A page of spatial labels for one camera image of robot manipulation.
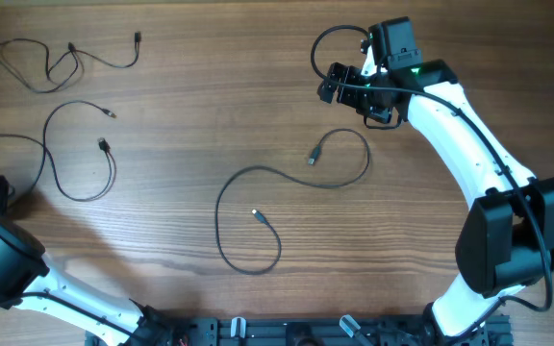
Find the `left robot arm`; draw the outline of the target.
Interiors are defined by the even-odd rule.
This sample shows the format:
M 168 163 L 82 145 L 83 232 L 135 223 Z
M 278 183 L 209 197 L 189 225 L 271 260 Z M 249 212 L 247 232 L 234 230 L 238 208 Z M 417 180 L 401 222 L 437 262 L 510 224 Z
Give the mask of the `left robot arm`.
M 10 185 L 0 176 L 0 308 L 45 313 L 86 332 L 87 345 L 173 345 L 156 310 L 104 293 L 64 272 L 44 246 L 4 216 Z

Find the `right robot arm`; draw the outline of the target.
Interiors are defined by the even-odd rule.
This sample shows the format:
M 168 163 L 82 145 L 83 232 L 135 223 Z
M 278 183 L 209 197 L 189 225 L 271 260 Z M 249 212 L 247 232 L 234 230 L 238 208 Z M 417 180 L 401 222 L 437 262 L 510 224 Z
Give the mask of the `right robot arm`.
M 554 298 L 554 178 L 541 180 L 492 134 L 466 98 L 457 75 L 441 60 L 426 61 L 407 17 L 362 32 L 362 67 L 333 63 L 317 93 L 348 106 L 373 130 L 409 123 L 456 180 L 468 207 L 455 245 L 458 273 L 413 326 L 390 322 L 380 342 L 413 345 L 496 345 L 493 314 L 520 292 L 543 284 L 541 304 Z

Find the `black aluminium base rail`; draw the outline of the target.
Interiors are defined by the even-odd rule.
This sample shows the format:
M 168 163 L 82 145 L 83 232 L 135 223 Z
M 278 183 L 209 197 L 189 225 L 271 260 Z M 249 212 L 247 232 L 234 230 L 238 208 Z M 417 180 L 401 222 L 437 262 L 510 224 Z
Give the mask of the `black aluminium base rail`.
M 507 315 L 491 317 L 468 337 L 452 338 L 436 334 L 435 327 L 421 315 L 386 315 L 352 319 L 244 319 L 196 318 L 173 320 L 157 331 L 141 328 L 127 345 L 204 346 L 296 346 L 296 345 L 512 345 L 514 337 Z

